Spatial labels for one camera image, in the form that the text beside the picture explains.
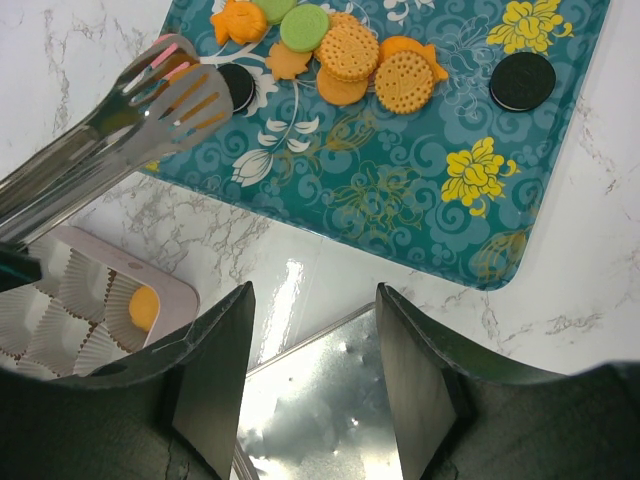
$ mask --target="black sandwich cookie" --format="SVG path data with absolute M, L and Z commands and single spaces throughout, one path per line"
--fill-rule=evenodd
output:
M 509 112 L 528 112 L 551 96 L 556 72 L 542 55 L 515 53 L 493 71 L 489 91 L 494 102 Z
M 241 112 L 249 106 L 256 96 L 256 81 L 253 75 L 236 63 L 220 65 L 218 71 L 229 87 L 233 101 L 233 113 Z

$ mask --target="green cookie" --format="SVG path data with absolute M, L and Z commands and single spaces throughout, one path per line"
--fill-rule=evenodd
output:
M 317 5 L 306 3 L 289 11 L 280 25 L 280 37 L 289 50 L 310 52 L 320 46 L 329 31 L 329 15 Z
M 253 0 L 264 11 L 269 25 L 280 23 L 297 2 L 298 0 Z

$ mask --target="silver metal sheet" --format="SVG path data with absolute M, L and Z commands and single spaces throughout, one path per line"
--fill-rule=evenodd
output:
M 402 479 L 372 304 L 249 373 L 238 440 L 244 478 Z

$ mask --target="maple leaf-shaped cookie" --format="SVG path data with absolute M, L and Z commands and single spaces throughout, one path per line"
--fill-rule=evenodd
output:
M 276 43 L 269 50 L 265 64 L 271 69 L 275 80 L 293 80 L 296 75 L 308 70 L 309 60 L 311 60 L 311 52 L 292 52 L 284 44 Z

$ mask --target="floral patterned tray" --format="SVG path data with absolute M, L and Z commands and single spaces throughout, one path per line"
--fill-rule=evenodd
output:
M 189 38 L 204 63 L 237 62 L 256 100 L 215 137 L 149 169 L 152 175 L 415 269 L 479 289 L 511 280 L 524 253 L 608 0 L 330 0 L 379 40 L 436 45 L 449 72 L 421 111 L 394 115 L 375 94 L 325 103 L 319 65 L 274 82 L 264 59 L 279 39 L 219 48 L 209 23 L 224 0 L 174 0 L 163 31 Z M 530 113 L 489 98 L 497 63 L 548 55 L 558 84 Z

